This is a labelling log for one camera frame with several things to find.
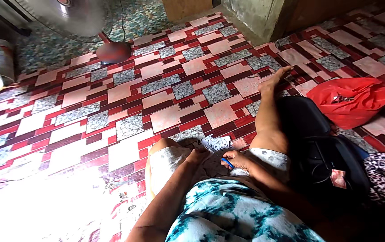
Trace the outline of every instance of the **fan base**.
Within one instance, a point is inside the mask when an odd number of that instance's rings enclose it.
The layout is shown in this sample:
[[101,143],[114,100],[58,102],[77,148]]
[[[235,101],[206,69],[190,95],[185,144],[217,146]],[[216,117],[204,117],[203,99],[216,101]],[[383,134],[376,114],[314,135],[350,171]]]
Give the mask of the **fan base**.
[[121,63],[131,57],[131,47],[127,42],[104,43],[97,49],[97,57],[108,64]]

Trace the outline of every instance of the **red plastic bag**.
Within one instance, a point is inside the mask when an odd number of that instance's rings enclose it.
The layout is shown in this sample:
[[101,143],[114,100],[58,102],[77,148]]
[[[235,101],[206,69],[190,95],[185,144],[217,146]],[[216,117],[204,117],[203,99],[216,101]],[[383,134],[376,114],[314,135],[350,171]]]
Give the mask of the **red plastic bag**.
[[317,85],[307,96],[335,125],[352,129],[385,105],[385,83],[376,78],[335,79]]

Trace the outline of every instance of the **black bag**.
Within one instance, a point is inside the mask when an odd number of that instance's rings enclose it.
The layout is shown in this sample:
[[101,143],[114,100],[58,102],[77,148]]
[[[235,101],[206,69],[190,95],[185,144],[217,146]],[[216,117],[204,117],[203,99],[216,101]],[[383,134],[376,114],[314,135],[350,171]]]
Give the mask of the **black bag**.
[[[282,130],[290,142],[289,185],[318,202],[340,205],[365,199],[370,185],[355,145],[344,137],[329,134],[327,118],[311,99],[287,96],[276,104]],[[332,169],[346,172],[346,189],[333,186]]]

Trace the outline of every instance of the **hand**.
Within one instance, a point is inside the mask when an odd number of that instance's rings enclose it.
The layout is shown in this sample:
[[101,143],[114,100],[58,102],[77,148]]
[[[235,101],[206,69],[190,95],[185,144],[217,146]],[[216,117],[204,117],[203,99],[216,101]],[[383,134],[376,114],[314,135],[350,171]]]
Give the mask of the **hand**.
[[193,149],[185,161],[194,164],[200,164],[208,155],[209,151],[206,149]]
[[[250,160],[248,157],[244,156],[241,152],[237,150],[227,151],[222,157],[226,158],[236,168],[242,168],[245,171],[249,171],[250,164],[253,163],[252,160]],[[227,164],[227,162],[224,162],[222,160],[221,165],[225,166],[227,169],[233,169]]]

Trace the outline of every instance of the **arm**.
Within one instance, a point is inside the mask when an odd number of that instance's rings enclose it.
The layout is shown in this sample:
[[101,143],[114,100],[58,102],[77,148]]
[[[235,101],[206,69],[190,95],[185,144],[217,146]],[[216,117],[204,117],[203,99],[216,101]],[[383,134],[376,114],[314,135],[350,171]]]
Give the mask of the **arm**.
[[164,241],[198,165],[208,154],[194,149],[137,220],[126,241]]
[[[230,163],[235,167],[248,171],[254,184],[275,204],[294,213],[322,238],[327,241],[344,241],[339,234],[335,233],[329,221],[316,208],[303,196],[273,177],[263,166],[244,156],[239,151],[226,152],[223,157],[230,159]],[[226,162],[221,161],[221,164],[231,169]]]

